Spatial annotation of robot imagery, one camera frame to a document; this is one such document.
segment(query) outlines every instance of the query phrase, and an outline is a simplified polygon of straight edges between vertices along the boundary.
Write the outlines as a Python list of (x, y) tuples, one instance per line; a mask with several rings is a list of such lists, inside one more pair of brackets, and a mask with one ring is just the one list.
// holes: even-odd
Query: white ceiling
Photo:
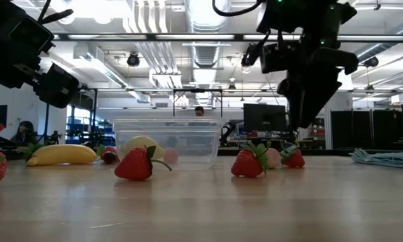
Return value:
[[(192, 0), (192, 1), (210, 1), (210, 0)], [(32, 16), (37, 18), (40, 8), (44, 1), (13, 1), (15, 4), (24, 7), (24, 9)], [(89, 0), (90, 4), (96, 4), (97, 0)], [(243, 5), (251, 5), (255, 0), (231, 0), (234, 6), (232, 10), (241, 9)], [(357, 1), (356, 7), (373, 8), (375, 7), (376, 0), (360, 0)], [(186, 20), (184, 9), (184, 0), (168, 0), (167, 10), (167, 25), (171, 33), (186, 32)], [(403, 9), (391, 9), (393, 7), (403, 7), (403, 0), (381, 0), (382, 8), (379, 11), (372, 9), (361, 10), (353, 19), (345, 23), (340, 29), (341, 34), (394, 34), (403, 28)], [(238, 17), (231, 17), (225, 32), (238, 34), (238, 33), (254, 33), (256, 29), (256, 18), (258, 12), (253, 11)], [(122, 27), (122, 19), (113, 19), (109, 24), (97, 24), (92, 18), (76, 18), (70, 25), (61, 24), (48, 24), (46, 25), (52, 32), (66, 32), (66, 33), (124, 33)], [(71, 70), (82, 82), (87, 83), (91, 87), (109, 87), (110, 82), (103, 74), (95, 69), (89, 68), (82, 60), (73, 59), (73, 47), (75, 43), (72, 42), (55, 42), (56, 48), (51, 50), (54, 55), (53, 61), (58, 61), (62, 65)], [(106, 54), (106, 62), (113, 66), (123, 77), (126, 77), (128, 82), (133, 87), (151, 87), (148, 81), (149, 70), (147, 63), (141, 59), (139, 67), (128, 67), (126, 65), (126, 58), (130, 52), (137, 51), (134, 42), (90, 42), (91, 47), (100, 46)], [(263, 75), (260, 67), (255, 66), (248, 74), (242, 73), (240, 67), (240, 59), (247, 48), (248, 43), (233, 42), (231, 46), (223, 47), (221, 55), (221, 63), (217, 71), (216, 83), (218, 86), (226, 88), (229, 85), (229, 78), (235, 78), (237, 88), (261, 88), (268, 87), (266, 79), (272, 85), (279, 83), (284, 77), (285, 73), (270, 73)], [(360, 52), (362, 49), (372, 44), (353, 44), (342, 43), (342, 50), (350, 52)], [(188, 48), (183, 47), (181, 42), (172, 42), (172, 52), (178, 65), (179, 71), (182, 73), (182, 82), (188, 83), (192, 78), (192, 69), (190, 64), (190, 51)], [(377, 55), (380, 61), (379, 67), (392, 62), (403, 56), (403, 44), (396, 45), (395, 47), (386, 50), (385, 52)], [(50, 58), (45, 58), (43, 67), (47, 68), (51, 64)], [(369, 72), (366, 75), (366, 69), (361, 68), (353, 74), (354, 87), (363, 87), (367, 83), (393, 77), (398, 73), (403, 72), (403, 59), (386, 65), (376, 71)], [(391, 89), (403, 85), (403, 78), (397, 79), (394, 82), (384, 85), (382, 89)]]

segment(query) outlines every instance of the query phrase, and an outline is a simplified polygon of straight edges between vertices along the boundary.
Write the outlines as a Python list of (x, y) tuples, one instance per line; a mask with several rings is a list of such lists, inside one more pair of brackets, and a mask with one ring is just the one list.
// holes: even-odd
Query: wooden table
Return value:
[(0, 241), (403, 241), (403, 169), (306, 157), (305, 169), (116, 178), (111, 166), (24, 167), (0, 184)]

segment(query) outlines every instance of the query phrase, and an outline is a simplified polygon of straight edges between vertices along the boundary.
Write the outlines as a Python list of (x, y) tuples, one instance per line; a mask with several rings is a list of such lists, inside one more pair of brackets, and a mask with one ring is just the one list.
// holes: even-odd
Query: ceiling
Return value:
[[(72, 2), (87, 3), (84, 11), (91, 13), (78, 13), (75, 9), (76, 17), (74, 22), (69, 25), (60, 24), (59, 22), (47, 24), (46, 27), (53, 33), (125, 33), (122, 26), (122, 15), (125, 14), (124, 7), (127, 6), (125, 0), (72, 0)], [(351, 0), (352, 4), (359, 10), (359, 13), (341, 29), (341, 34), (396, 34), (403, 29), (403, 0), (379, 0), (381, 9), (374, 11), (376, 0)], [(36, 0), (20, 0), (13, 1), (15, 4), (24, 8), (29, 15), (34, 18), (39, 16), (39, 12), (44, 5), (44, 1)], [(186, 26), (185, 4), (184, 0), (168, 0), (166, 1), (166, 26), (169, 33), (185, 33), (188, 31)], [(231, 0), (231, 10), (241, 10), (244, 7), (252, 5), (255, 0)], [(98, 7), (95, 5), (102, 4), (101, 12), (98, 12)], [(54, 13), (54, 9), (49, 9), (48, 13)], [(98, 24), (96, 20), (87, 15), (107, 15), (117, 16), (109, 24)], [(231, 17), (227, 21), (225, 33), (256, 33), (256, 19), (258, 11), (253, 11), (245, 15)], [(56, 48), (50, 51), (50, 57), (44, 56), (42, 67), (47, 69), (52, 61), (61, 63), (74, 76), (90, 87), (109, 88), (113, 87), (101, 72), (92, 68), (85, 63), (84, 60), (73, 58), (74, 42), (55, 42)], [(171, 49), (174, 60), (177, 64), (179, 72), (182, 74), (182, 83), (189, 84), (193, 81), (193, 65), (191, 61), (190, 47), (184, 47), (183, 42), (171, 42)], [(355, 52), (359, 54), (367, 50), (375, 44), (364, 43), (342, 43), (341, 50)], [(153, 87), (149, 82), (149, 70), (151, 69), (144, 58), (141, 57), (141, 64), (138, 67), (129, 67), (126, 64), (126, 59), (130, 52), (138, 52), (134, 42), (88, 42), (88, 46), (92, 49), (100, 47), (105, 54), (104, 61), (111, 66), (120, 76), (124, 77), (131, 87)], [(235, 85), (238, 89), (259, 89), (266, 88), (270, 85), (274, 87), (282, 79), (285, 78), (284, 72), (269, 73), (263, 75), (260, 70), (259, 63), (253, 66), (249, 73), (243, 73), (240, 65), (240, 59), (248, 47), (247, 42), (231, 42), (229, 46), (222, 47), (219, 56), (219, 64), (217, 66), (217, 74), (215, 76), (214, 85), (212, 87), (227, 88), (230, 84), (230, 78), (235, 79)], [(376, 56), (379, 59), (377, 68), (366, 69), (361, 67), (357, 72), (352, 74), (354, 88), (363, 88), (368, 83), (376, 83), (376, 81), (396, 77), (403, 73), (403, 44), (395, 45), (394, 47), (385, 50)], [(400, 78), (395, 78), (392, 81), (382, 85), (379, 88), (393, 89), (403, 86), (403, 75)]]

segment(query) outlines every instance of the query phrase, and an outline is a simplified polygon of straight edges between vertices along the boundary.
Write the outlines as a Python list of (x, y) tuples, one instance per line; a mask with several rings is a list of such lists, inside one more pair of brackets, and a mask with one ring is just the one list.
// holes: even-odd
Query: blue cloth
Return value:
[(362, 149), (355, 149), (355, 151), (349, 153), (349, 155), (356, 163), (403, 168), (403, 152), (370, 155)]

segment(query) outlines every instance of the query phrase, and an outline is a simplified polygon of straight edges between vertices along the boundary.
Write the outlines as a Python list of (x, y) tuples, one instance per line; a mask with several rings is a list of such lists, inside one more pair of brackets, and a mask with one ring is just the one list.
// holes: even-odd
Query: clear plastic container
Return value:
[[(148, 136), (168, 154), (178, 154), (177, 162), (167, 162), (176, 170), (208, 169), (216, 161), (219, 138), (225, 120), (220, 118), (113, 118), (119, 157), (126, 155), (128, 144), (137, 136)], [(154, 169), (165, 169), (153, 163)]]

